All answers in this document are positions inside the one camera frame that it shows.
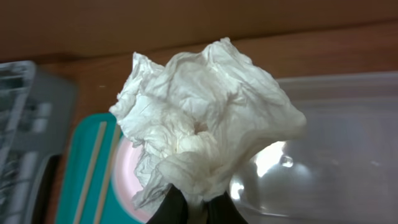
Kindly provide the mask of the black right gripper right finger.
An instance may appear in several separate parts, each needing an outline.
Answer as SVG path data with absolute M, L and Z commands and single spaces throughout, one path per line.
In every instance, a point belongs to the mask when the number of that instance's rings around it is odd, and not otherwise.
M 227 192 L 206 203 L 207 224 L 248 224 Z

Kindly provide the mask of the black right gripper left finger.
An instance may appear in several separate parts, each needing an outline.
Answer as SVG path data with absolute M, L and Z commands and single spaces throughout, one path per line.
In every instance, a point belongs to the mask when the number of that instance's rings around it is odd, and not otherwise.
M 171 185 L 158 210 L 147 224 L 187 224 L 188 207 L 179 189 Z

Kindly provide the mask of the white tissue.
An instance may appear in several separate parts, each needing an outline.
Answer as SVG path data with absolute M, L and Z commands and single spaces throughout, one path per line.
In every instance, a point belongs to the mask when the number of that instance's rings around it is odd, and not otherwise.
M 132 202 L 150 212 L 171 187 L 198 210 L 254 155 L 298 136 L 307 123 L 272 75 L 228 38 L 199 53 L 180 52 L 166 65 L 134 53 L 109 110 L 142 148 L 134 171 L 142 189 Z

